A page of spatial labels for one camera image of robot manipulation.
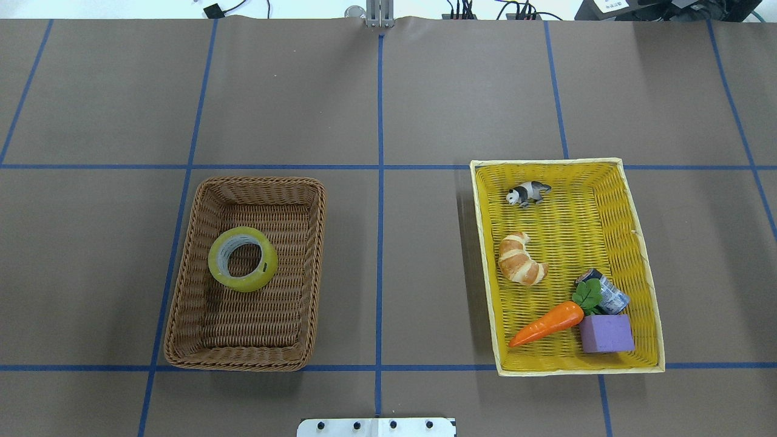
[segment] croissant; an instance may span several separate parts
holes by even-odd
[[[548,263],[538,263],[524,249],[530,240],[525,232],[513,232],[499,244],[499,268],[507,279],[534,285],[548,273]]]

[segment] brown wicker basket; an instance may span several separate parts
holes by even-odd
[[[326,217],[326,192],[301,177],[213,177],[197,188],[172,298],[165,357],[192,369],[284,372],[310,359]],[[278,253],[278,270],[257,292],[241,293],[208,270],[211,245],[224,231],[251,226]],[[234,276],[259,261],[257,246],[238,248]]]

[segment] basket rim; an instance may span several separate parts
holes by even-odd
[[[167,361],[174,365],[175,367],[180,368],[189,368],[189,369],[211,369],[211,370],[254,370],[254,371],[293,371],[298,370],[304,367],[307,362],[310,360],[312,356],[312,351],[315,345],[315,337],[316,337],[316,325],[318,323],[318,294],[321,286],[321,268],[318,269],[318,271],[314,272],[314,278],[313,282],[311,284],[311,303],[310,303],[310,316],[308,318],[308,324],[311,325],[308,329],[308,335],[306,338],[301,339],[301,342],[304,343],[304,347],[301,350],[301,357],[300,359],[290,360],[290,361],[277,361],[277,362],[266,362],[266,363],[237,363],[237,362],[230,362],[230,363],[213,363],[213,362],[198,362],[197,360],[190,361],[187,359],[187,357],[190,357],[190,355],[180,355],[174,352],[173,350],[173,344],[174,344],[174,334],[175,334],[175,325],[176,325],[176,316],[179,312],[179,306],[181,304],[180,301],[180,287],[181,287],[181,281],[182,281],[182,275],[181,272],[185,268],[185,266],[190,262],[190,256],[187,257],[187,254],[190,253],[189,248],[192,244],[190,241],[190,237],[192,235],[193,230],[193,219],[194,219],[194,209],[195,206],[200,199],[200,196],[204,193],[204,191],[209,187],[213,186],[218,183],[223,183],[225,185],[240,185],[240,184],[272,184],[272,185],[302,185],[302,186],[308,186],[313,188],[317,195],[319,196],[319,204],[318,204],[318,213],[319,217],[321,218],[319,220],[319,223],[317,226],[313,226],[311,228],[312,231],[314,231],[314,235],[312,236],[313,239],[316,240],[316,250],[313,254],[314,259],[317,259],[319,263],[321,263],[321,260],[323,258],[323,239],[324,239],[324,232],[326,230],[326,188],[324,185],[317,179],[311,178],[311,177],[255,177],[255,176],[216,176],[216,177],[208,177],[207,179],[203,180],[197,185],[197,189],[194,191],[194,195],[192,197],[192,205],[190,207],[190,217],[189,217],[189,224],[186,228],[186,239],[182,245],[182,255],[181,260],[179,263],[179,271],[178,275],[176,277],[176,285],[173,291],[173,294],[171,296],[171,304],[170,304],[170,310],[167,317],[167,326],[166,326],[166,333],[164,338],[164,345],[163,345],[163,351],[165,358]],[[234,348],[248,348],[249,346],[235,346]],[[259,348],[266,348],[269,350],[274,349],[282,349],[282,348],[271,348],[267,346],[259,346]]]
[[[577,370],[554,370],[554,371],[515,371],[508,370],[502,367],[502,356],[499,348],[499,339],[497,338],[497,317],[493,311],[493,300],[491,283],[489,280],[488,259],[486,257],[486,237],[483,233],[483,214],[480,208],[480,196],[477,185],[477,169],[485,166],[499,166],[504,164],[521,165],[521,164],[549,164],[549,165],[574,165],[585,163],[611,163],[618,169],[618,175],[624,183],[626,197],[629,199],[629,208],[634,218],[634,232],[637,237],[639,245],[639,254],[642,257],[642,264],[645,268],[645,278],[650,291],[650,303],[653,307],[653,322],[656,324],[656,337],[657,337],[657,350],[658,350],[658,362],[656,365],[650,366],[638,366],[627,369],[577,369]],[[661,318],[658,313],[658,300],[656,299],[656,288],[653,283],[653,272],[650,270],[650,262],[647,256],[647,246],[642,232],[642,226],[639,223],[639,216],[636,212],[636,206],[634,199],[629,188],[629,182],[625,177],[625,170],[623,168],[623,160],[620,158],[581,158],[581,159],[515,159],[515,160],[477,160],[474,159],[469,163],[469,172],[472,178],[472,196],[475,200],[475,217],[478,227],[478,240],[480,241],[480,260],[483,266],[483,280],[485,282],[486,301],[488,303],[488,316],[491,330],[491,348],[493,349],[494,360],[497,364],[497,374],[499,376],[550,376],[550,375],[596,375],[596,374],[616,374],[616,373],[653,373],[653,372],[665,372],[666,371],[666,357],[664,351],[664,333],[661,328]]]

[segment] can label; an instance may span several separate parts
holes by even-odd
[[[595,268],[588,269],[587,272],[575,280],[575,284],[592,278],[596,278],[601,282],[601,302],[599,302],[599,308],[611,316],[620,313],[626,308],[631,299]]]

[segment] purple cube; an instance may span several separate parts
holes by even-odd
[[[628,314],[588,316],[580,323],[584,352],[624,352],[634,350],[634,337]]]

